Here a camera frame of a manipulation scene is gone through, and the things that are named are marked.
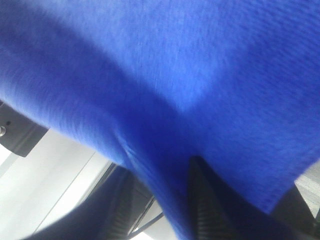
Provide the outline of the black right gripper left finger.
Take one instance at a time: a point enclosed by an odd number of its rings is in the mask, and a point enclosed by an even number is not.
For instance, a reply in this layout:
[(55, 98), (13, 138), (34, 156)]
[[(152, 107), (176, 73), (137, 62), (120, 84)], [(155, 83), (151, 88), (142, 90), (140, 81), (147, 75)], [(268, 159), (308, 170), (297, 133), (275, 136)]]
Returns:
[(115, 167), (85, 201), (60, 220), (28, 236), (29, 240), (131, 240), (162, 218), (158, 214), (136, 231), (132, 216), (142, 217), (154, 202), (142, 209), (134, 204), (136, 178)]

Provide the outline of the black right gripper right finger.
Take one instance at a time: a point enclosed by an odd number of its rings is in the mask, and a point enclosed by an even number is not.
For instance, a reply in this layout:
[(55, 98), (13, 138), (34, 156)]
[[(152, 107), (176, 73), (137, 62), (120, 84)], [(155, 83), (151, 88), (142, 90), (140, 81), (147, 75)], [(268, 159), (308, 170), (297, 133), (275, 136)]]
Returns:
[(314, 217), (296, 186), (266, 214), (227, 185), (200, 156), (189, 160), (188, 206), (197, 240), (318, 240)]

